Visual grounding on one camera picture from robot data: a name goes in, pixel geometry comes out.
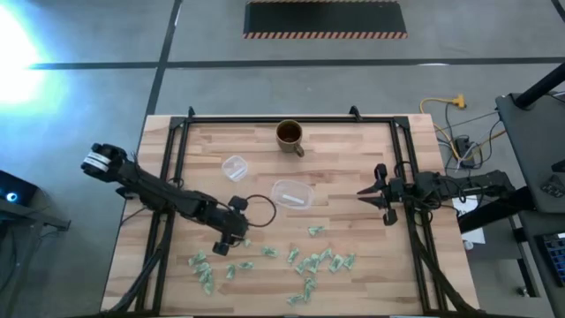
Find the plastic container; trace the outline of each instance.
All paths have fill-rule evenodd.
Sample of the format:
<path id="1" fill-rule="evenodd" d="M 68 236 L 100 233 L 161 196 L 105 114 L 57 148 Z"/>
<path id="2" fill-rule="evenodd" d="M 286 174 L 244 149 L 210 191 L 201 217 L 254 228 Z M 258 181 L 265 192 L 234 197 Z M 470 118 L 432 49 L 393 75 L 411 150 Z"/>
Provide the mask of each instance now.
<path id="1" fill-rule="evenodd" d="M 223 173 L 233 182 L 238 182 L 247 174 L 247 162 L 239 155 L 233 155 L 222 164 Z"/>
<path id="2" fill-rule="evenodd" d="M 279 180 L 273 185 L 271 200 L 286 208 L 307 209 L 312 206 L 314 190 L 301 182 Z"/>

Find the concrete floor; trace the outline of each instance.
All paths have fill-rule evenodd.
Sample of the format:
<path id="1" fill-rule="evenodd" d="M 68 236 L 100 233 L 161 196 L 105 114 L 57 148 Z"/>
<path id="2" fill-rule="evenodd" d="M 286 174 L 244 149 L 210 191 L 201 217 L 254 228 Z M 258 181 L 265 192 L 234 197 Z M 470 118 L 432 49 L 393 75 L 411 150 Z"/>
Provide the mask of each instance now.
<path id="1" fill-rule="evenodd" d="M 410 37 L 398 42 L 245 41 L 244 3 L 185 0 L 169 60 L 565 54 L 565 26 L 549 0 L 401 0 Z M 157 62 L 172 5 L 172 0 L 4 1 L 0 18 L 13 17 L 21 32 L 10 26 L 20 47 L 0 52 L 0 66 L 9 68 L 21 56 L 34 63 Z M 423 98 L 464 94 L 468 109 L 450 110 L 455 124 L 493 111 L 496 96 L 526 89 L 555 66 L 169 69 L 155 113 L 185 114 L 189 106 L 198 114 L 344 113 L 351 105 L 364 113 L 414 113 Z M 43 188 L 53 200 L 49 213 L 72 220 L 67 233 L 45 239 L 37 250 L 17 316 L 64 317 L 99 309 L 124 201 L 114 186 L 88 178 L 79 166 L 93 142 L 137 149 L 154 75 L 155 69 L 0 73 L 0 134 L 8 136 L 0 140 L 0 169 Z M 426 109 L 445 125 L 443 105 Z M 455 134 L 479 139 L 497 119 L 458 126 Z M 506 136 L 493 143 L 493 158 L 474 173 L 494 169 L 506 171 L 515 186 L 524 184 Z M 514 262 L 474 261 L 471 270 L 482 309 L 552 316 L 546 300 L 513 293 L 522 284 Z"/>

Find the black floor mat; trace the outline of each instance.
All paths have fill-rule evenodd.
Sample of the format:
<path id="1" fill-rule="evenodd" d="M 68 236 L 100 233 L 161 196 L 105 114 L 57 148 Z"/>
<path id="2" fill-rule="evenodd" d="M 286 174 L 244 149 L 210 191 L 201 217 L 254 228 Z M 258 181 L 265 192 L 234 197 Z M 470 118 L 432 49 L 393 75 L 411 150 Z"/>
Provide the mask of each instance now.
<path id="1" fill-rule="evenodd" d="M 258 0 L 245 7 L 245 39 L 405 39 L 391 1 Z"/>

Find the yellow cable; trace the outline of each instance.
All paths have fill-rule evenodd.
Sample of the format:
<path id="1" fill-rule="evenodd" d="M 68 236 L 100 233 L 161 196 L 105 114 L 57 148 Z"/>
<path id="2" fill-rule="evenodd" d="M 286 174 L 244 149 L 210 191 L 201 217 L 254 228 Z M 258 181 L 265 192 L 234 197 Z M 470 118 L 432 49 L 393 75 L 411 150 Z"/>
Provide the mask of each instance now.
<path id="1" fill-rule="evenodd" d="M 428 101 L 436 101 L 436 102 L 449 102 L 452 103 L 453 100 L 449 100 L 449 99 L 444 99 L 444 98 L 425 98 L 422 100 L 422 102 L 420 102 L 420 113 L 425 114 L 424 112 L 424 102 L 428 102 Z M 489 137 L 487 140 L 481 142 L 478 144 L 478 146 L 475 148 L 475 150 L 473 150 L 473 152 L 471 152 L 471 154 L 468 157 L 465 158 L 461 158 L 459 156 L 459 154 L 456 151 L 456 147 L 453 144 L 453 141 L 451 140 L 451 138 L 449 138 L 448 134 L 441 128 L 439 127 L 437 124 L 433 123 L 433 125 L 435 126 L 435 128 L 437 128 L 441 133 L 443 133 L 443 135 L 445 136 L 445 138 L 448 140 L 448 144 L 451 147 L 451 152 L 453 152 L 453 156 L 459 160 L 459 161 L 465 161 L 465 160 L 469 160 L 471 158 L 473 158 L 479 151 L 480 149 L 490 140 L 493 140 L 495 138 L 498 138 L 500 136 L 502 136 L 506 130 L 503 130 L 501 132 L 498 132 L 496 134 L 494 134 L 493 136 Z"/>

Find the black metal frame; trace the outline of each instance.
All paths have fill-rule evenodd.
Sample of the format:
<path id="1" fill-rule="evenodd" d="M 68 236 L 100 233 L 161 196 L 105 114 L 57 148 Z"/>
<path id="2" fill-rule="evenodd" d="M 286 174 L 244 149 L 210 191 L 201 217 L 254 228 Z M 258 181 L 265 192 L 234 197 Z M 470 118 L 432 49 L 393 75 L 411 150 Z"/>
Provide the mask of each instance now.
<path id="1" fill-rule="evenodd" d="M 396 165 L 399 167 L 399 176 L 407 181 L 406 179 L 406 172 L 403 167 L 403 164 L 406 163 L 403 160 L 403 154 L 401 150 L 400 139 L 398 136 L 398 130 L 402 129 L 406 147 L 408 150 L 408 163 L 410 164 L 412 175 L 418 173 L 418 162 L 416 159 L 416 151 L 414 148 L 414 144 L 412 141 L 411 136 L 411 129 L 409 119 L 407 117 L 361 117 L 358 112 L 358 109 L 353 106 L 350 109 L 349 116 L 272 116 L 272 117 L 195 117 L 194 111 L 192 107 L 189 110 L 188 117 L 172 117 L 169 122 L 169 133 L 167 136 L 165 152 L 163 155 L 162 161 L 162 169 L 161 169 L 161 176 L 160 178 L 163 180 L 167 179 L 168 171 L 170 167 L 170 157 L 172 153 L 172 146 L 173 141 L 175 139 L 175 134 L 177 129 L 182 128 L 181 136 L 180 136 L 180 144 L 178 150 L 178 157 L 177 157 L 177 166 L 175 167 L 175 174 L 174 177 L 171 179 L 174 182 L 180 182 L 182 177 L 182 169 L 184 164 L 185 158 L 185 150 L 186 144 L 188 141 L 188 132 L 189 127 L 191 124 L 221 124 L 221 123 L 278 123 L 284 119 L 296 119 L 299 120 L 301 123 L 375 123 L 375 124 L 387 124 L 390 128 L 391 138 L 393 142 L 393 149 L 395 153 L 395 161 Z M 424 275 L 424 268 L 422 266 L 422 260 L 418 254 L 417 250 L 417 239 L 415 236 L 418 235 L 416 231 L 416 223 L 414 222 L 413 214 L 414 210 L 409 202 L 404 203 L 404 209 L 407 218 L 408 224 L 408 234 L 411 242 L 411 250 L 412 250 L 412 258 L 414 261 L 414 269 L 416 274 L 416 281 L 418 284 L 418 291 L 420 302 L 422 304 L 422 312 L 424 314 L 430 313 L 433 311 L 430 305 L 430 299 L 427 292 L 426 287 L 426 278 Z M 146 254 L 144 258 L 144 268 L 149 264 L 149 262 L 153 259 L 156 251 L 154 250 L 156 240 L 157 240 L 157 232 L 159 228 L 159 220 L 161 217 L 160 212 L 155 212 L 153 218 L 151 220 L 151 225 L 149 228 L 149 234 L 147 238 L 147 248 Z M 159 270 L 156 278 L 155 290 L 154 290 L 154 299 L 151 309 L 145 309 L 146 297 L 147 297 L 147 280 L 148 275 L 145 277 L 145 282 L 143 282 L 142 286 L 139 288 L 137 293 L 137 302 L 135 305 L 135 311 L 129 313 L 103 313 L 109 316 L 113 316 L 114 314 L 120 316 L 121 314 L 127 314 L 128 316 L 131 315 L 138 315 L 138 316 L 158 316 L 160 314 L 161 309 L 161 302 L 162 302 L 162 293 L 164 289 L 165 277 L 166 277 L 166 270 L 167 270 L 167 260 L 169 257 L 169 249 L 170 249 L 170 237 L 172 235 L 172 229 L 174 224 L 174 212 L 167 212 L 167 221 L 165 224 L 165 230 L 163 233 L 163 239 L 160 243 L 160 246 L 163 247 L 162 253 L 159 257 Z M 424 228 L 424 238 L 426 242 L 426 249 L 430 252 L 430 256 L 432 257 L 433 261 L 437 264 L 437 254 L 435 251 L 435 245 L 433 242 L 433 234 L 432 228 L 429 222 L 423 223 Z M 156 263 L 149 264 L 151 269 L 148 271 L 149 273 L 154 268 Z M 436 290 L 436 294 L 438 297 L 438 307 L 441 312 L 447 312 L 447 302 L 445 298 L 444 292 L 441 290 L 439 282 L 432 277 L 433 284 Z"/>

